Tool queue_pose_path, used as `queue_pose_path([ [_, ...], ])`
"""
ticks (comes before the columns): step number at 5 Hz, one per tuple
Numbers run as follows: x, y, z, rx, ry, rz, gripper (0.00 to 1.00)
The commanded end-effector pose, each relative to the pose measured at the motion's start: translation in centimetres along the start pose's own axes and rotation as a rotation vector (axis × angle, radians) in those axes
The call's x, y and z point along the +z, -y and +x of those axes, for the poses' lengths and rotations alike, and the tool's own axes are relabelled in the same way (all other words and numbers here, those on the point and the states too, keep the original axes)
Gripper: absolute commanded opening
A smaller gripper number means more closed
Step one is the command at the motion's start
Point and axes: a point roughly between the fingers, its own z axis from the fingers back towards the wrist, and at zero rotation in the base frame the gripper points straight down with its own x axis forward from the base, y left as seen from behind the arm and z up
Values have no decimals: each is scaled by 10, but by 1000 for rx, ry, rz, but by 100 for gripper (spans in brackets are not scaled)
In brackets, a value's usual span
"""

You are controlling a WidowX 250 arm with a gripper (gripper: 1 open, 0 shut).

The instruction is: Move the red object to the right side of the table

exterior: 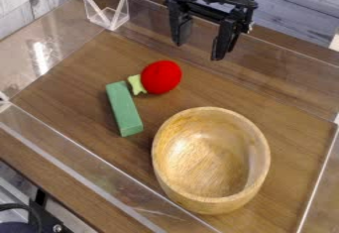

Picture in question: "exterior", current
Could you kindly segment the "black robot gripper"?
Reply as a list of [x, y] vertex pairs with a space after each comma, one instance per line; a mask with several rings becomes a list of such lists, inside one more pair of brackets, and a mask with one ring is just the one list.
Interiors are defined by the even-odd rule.
[[211, 60], [221, 60], [225, 54], [233, 50], [241, 31], [239, 23], [249, 24], [252, 22], [256, 8], [255, 0], [169, 0], [169, 27], [175, 45], [180, 47], [189, 39], [192, 33], [189, 14], [211, 22], [221, 22], [211, 54]]

